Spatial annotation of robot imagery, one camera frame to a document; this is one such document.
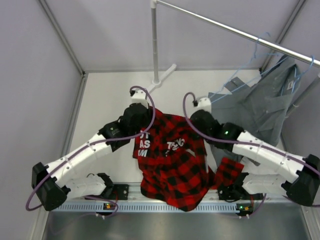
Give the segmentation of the red black plaid shirt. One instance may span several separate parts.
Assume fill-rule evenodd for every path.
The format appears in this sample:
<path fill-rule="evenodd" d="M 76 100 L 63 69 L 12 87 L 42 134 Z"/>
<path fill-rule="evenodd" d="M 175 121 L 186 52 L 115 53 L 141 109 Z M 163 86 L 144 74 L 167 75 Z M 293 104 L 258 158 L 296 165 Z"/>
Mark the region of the red black plaid shirt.
<path fill-rule="evenodd" d="M 184 212 L 195 209 L 209 189 L 229 186 L 244 165 L 223 157 L 213 172 L 204 140 L 179 115 L 156 109 L 155 120 L 134 142 L 133 158 L 142 172 L 141 194 Z"/>

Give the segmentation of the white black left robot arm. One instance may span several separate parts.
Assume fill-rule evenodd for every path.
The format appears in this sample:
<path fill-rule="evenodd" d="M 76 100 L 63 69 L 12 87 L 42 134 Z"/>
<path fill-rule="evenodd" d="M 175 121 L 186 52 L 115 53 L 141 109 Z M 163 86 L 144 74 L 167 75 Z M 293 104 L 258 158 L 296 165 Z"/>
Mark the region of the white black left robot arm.
<path fill-rule="evenodd" d="M 46 211 L 60 207 L 64 202 L 99 196 L 109 199 L 113 195 L 113 182 L 105 173 L 79 177 L 79 173 L 148 130 L 156 116 L 155 108 L 132 103 L 117 120 L 104 125 L 85 144 L 67 155 L 47 164 L 39 162 L 32 167 L 32 196 L 37 196 Z"/>

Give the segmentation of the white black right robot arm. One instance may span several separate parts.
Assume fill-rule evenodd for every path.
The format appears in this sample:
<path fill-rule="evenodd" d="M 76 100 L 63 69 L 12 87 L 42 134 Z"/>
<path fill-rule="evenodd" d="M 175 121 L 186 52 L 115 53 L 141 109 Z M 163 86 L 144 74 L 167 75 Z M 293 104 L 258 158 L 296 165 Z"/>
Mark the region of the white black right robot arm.
<path fill-rule="evenodd" d="M 281 150 L 236 124 L 219 123 L 204 109 L 194 112 L 189 123 L 210 145 L 247 160 L 231 186 L 237 198 L 278 194 L 302 206 L 314 204 L 320 188 L 320 159 L 317 156 L 303 157 Z"/>

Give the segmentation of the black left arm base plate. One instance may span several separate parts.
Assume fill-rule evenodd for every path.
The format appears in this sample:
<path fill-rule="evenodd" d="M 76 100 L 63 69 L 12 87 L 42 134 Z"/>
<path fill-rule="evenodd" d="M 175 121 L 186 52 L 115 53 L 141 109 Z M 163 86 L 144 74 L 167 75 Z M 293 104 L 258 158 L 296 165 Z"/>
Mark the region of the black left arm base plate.
<path fill-rule="evenodd" d="M 115 184 L 109 196 L 109 200 L 126 201 L 129 195 L 128 184 Z"/>

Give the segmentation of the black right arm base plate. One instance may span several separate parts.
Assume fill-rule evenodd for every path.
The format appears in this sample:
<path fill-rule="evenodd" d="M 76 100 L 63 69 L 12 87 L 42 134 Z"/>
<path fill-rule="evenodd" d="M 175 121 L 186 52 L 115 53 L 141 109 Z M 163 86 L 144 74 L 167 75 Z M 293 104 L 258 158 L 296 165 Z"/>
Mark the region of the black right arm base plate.
<path fill-rule="evenodd" d="M 219 200 L 233 203 L 240 200 L 250 200 L 250 194 L 242 187 L 238 185 L 224 186 L 220 185 L 217 189 Z"/>

